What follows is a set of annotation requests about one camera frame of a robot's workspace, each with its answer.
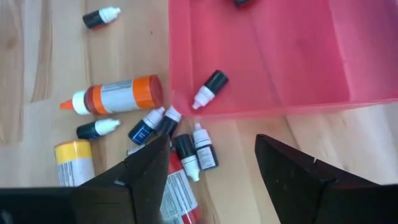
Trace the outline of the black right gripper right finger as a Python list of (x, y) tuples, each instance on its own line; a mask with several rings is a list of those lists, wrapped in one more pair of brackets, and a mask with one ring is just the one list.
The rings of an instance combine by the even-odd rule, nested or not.
[(256, 135), (254, 151), (281, 223), (315, 223), (322, 195), (330, 184), (376, 185), (265, 134)]

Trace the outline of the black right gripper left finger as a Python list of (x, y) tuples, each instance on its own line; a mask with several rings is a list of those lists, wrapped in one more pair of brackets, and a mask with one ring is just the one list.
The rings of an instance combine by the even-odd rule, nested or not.
[(77, 223), (160, 223), (169, 168), (169, 137), (142, 149), (73, 193)]

